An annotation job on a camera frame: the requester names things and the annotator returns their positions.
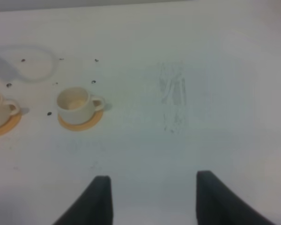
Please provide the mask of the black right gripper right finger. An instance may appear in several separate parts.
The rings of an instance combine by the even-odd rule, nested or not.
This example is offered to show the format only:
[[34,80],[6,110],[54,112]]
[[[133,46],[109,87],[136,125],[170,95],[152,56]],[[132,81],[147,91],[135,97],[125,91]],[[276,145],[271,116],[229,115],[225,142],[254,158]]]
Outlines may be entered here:
[[196,218],[199,225],[272,225],[234,194],[211,171],[196,175]]

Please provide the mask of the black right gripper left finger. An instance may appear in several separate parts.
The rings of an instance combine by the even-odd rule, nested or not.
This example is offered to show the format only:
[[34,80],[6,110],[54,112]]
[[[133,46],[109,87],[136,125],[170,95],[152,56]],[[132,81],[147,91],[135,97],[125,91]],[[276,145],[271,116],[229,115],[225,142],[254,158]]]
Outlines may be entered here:
[[74,204],[55,222],[56,225],[113,224],[111,178],[96,176]]

